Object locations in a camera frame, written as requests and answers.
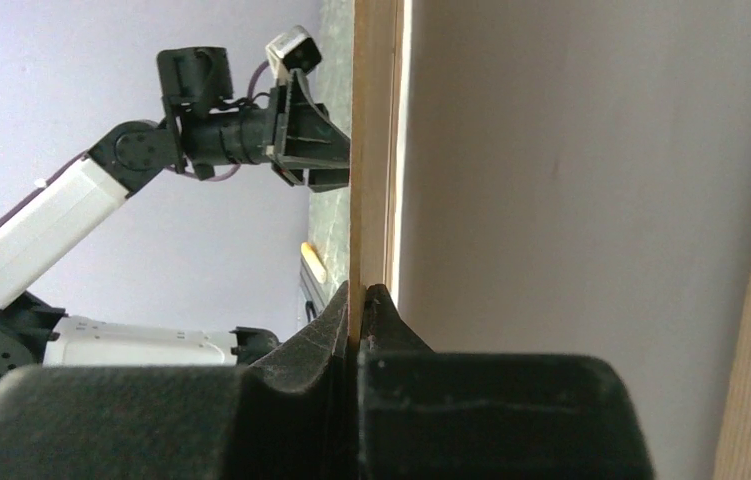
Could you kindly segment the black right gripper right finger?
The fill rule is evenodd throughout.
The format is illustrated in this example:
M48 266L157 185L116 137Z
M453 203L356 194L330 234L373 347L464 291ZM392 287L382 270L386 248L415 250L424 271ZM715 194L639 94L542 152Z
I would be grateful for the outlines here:
M365 479L651 479L626 385L588 355L437 353L386 287L366 293L357 360Z

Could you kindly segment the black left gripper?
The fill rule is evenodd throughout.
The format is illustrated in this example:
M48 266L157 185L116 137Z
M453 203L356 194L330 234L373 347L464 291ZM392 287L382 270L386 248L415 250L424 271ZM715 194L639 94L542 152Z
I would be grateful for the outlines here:
M327 107L313 99L306 74L293 70L288 81L277 81L269 92L254 94L250 87L242 107L259 110L261 96L269 99L263 155L273 170L287 183L306 183L314 193L348 187L350 138L333 123Z

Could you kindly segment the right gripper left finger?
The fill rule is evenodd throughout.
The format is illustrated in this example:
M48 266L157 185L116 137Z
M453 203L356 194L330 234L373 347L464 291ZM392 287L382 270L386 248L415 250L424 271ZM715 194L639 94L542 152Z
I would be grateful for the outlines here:
M26 366L0 382L0 479L352 479L348 286L252 365Z

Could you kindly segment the wooden picture frame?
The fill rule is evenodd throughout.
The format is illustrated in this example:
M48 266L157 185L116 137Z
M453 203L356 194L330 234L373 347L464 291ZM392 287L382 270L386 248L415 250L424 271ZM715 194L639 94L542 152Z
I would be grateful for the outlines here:
M415 2L354 5L350 279L386 282L397 302ZM708 479L751 479L751 263Z

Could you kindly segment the printed photo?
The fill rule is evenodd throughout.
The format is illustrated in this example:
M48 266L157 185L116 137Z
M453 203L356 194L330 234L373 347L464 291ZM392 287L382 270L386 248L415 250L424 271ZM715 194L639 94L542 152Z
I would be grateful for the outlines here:
M751 263L751 1L417 1L398 307L624 379L708 479Z

